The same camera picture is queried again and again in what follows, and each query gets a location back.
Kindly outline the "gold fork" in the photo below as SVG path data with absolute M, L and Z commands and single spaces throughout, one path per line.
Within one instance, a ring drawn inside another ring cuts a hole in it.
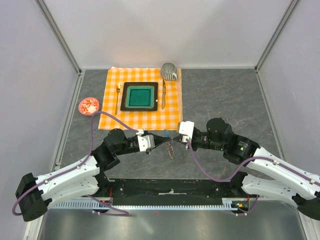
M 118 83 L 116 85 L 116 104 L 115 104 L 115 115 L 118 114 L 118 102 L 119 102 L 119 94 L 121 92 L 121 85 Z

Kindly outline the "black teal square plate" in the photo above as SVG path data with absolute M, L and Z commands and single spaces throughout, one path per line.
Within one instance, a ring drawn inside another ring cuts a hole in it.
M 120 110 L 125 112 L 156 112 L 158 110 L 157 82 L 125 82 Z

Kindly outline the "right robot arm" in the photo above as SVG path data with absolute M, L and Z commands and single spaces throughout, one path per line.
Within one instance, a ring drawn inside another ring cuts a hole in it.
M 235 134 L 222 118 L 210 119 L 205 132 L 198 130 L 192 121 L 181 121 L 177 133 L 202 173 L 214 182 L 229 183 L 233 196 L 273 198 L 296 207 L 311 219 L 320 219 L 318 174 L 295 167 L 253 140 Z M 200 165 L 195 155 L 197 149 L 222 151 L 225 159 L 237 165 L 236 170 L 227 178 L 211 176 Z

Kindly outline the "gold knife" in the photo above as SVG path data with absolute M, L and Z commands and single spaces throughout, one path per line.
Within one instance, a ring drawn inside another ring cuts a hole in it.
M 162 80 L 162 99 L 161 99 L 161 108 L 162 109 L 164 109 L 166 106 L 166 93 L 167 93 L 166 82 L 163 79 Z

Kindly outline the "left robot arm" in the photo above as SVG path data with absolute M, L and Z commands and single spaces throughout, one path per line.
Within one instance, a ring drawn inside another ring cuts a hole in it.
M 17 202 L 12 212 L 22 216 L 25 222 L 33 221 L 44 215 L 53 206 L 87 195 L 106 196 L 110 182 L 105 172 L 120 163 L 119 156 L 145 152 L 170 141 L 147 130 L 140 130 L 135 136 L 126 137 L 123 130 L 111 130 L 96 149 L 77 162 L 54 172 L 34 176 L 25 174 L 17 187 Z

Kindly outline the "yellow checkered cloth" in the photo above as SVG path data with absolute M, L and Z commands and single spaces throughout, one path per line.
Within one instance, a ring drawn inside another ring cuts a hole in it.
M 176 130 L 182 121 L 182 71 L 166 81 L 160 68 L 108 70 L 101 110 L 133 129 Z

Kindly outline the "aluminium corner post left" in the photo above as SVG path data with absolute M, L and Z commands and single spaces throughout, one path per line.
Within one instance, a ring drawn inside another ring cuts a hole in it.
M 35 3 L 39 7 L 42 15 L 44 16 L 46 22 L 48 23 L 50 29 L 52 30 L 54 36 L 56 37 L 58 43 L 60 44 L 63 52 L 67 56 L 69 62 L 71 63 L 72 67 L 74 68 L 75 72 L 80 75 L 82 73 L 82 69 L 79 66 L 75 56 L 73 55 L 70 47 L 67 44 L 66 39 L 64 38 L 57 22 L 55 21 L 54 16 L 52 15 L 49 7 L 46 4 L 45 0 L 35 0 Z

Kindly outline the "aluminium corner post right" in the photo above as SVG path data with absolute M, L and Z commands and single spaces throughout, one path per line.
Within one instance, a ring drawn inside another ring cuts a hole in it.
M 254 67 L 255 73 L 257 74 L 263 64 L 265 63 L 267 57 L 271 53 L 274 45 L 276 44 L 277 40 L 279 39 L 280 35 L 282 34 L 283 30 L 285 29 L 287 23 L 289 22 L 292 14 L 294 13 L 295 9 L 297 8 L 298 4 L 300 3 L 300 0 L 291 0 L 289 2 L 288 7 L 286 8 L 284 14 L 282 15 L 279 23 L 277 24 L 273 34 L 271 35 L 271 38 L 269 39 L 266 47 L 264 48 L 257 64 Z

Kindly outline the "grey striped mug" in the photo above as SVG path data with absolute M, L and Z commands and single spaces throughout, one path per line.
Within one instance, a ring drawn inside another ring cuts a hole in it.
M 177 81 L 178 70 L 173 63 L 166 62 L 160 68 L 160 76 L 165 81 Z

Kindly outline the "aluminium corner post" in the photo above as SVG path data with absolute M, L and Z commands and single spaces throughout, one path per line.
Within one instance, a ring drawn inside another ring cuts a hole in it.
M 57 22 L 55 21 L 54 16 L 52 15 L 49 7 L 46 4 L 45 0 L 35 0 L 35 3 L 39 7 L 42 15 L 44 16 L 46 22 L 48 23 L 50 29 L 52 30 L 54 36 L 56 37 L 58 43 L 60 44 L 63 52 L 67 56 L 69 62 L 71 63 L 72 67 L 74 68 L 75 72 L 80 75 L 82 73 L 82 69 L 79 66 L 75 56 L 73 55 L 70 47 L 67 44 L 66 39 L 64 38 Z
M 271 35 L 271 38 L 269 39 L 266 47 L 264 48 L 257 64 L 254 67 L 255 73 L 257 74 L 263 64 L 265 63 L 267 57 L 271 53 L 274 45 L 276 44 L 277 40 L 279 39 L 280 35 L 282 34 L 283 30 L 285 29 L 287 23 L 289 22 L 292 14 L 294 13 L 295 9 L 297 8 L 298 4 L 300 3 L 300 0 L 291 0 L 289 2 L 288 7 L 286 8 L 284 14 L 282 15 L 279 23 L 277 24 L 273 34 Z

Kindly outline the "red white patterned bowl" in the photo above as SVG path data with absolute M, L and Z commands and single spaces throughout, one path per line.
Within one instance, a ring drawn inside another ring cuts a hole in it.
M 100 109 L 100 103 L 95 97 L 87 97 L 78 105 L 78 111 L 84 116 L 92 116 Z

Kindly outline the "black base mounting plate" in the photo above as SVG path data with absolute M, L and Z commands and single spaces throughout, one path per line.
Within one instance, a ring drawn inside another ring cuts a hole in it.
M 111 197 L 115 204 L 217 204 L 223 198 L 246 199 L 248 194 L 239 183 L 209 179 L 114 178 L 92 196 Z

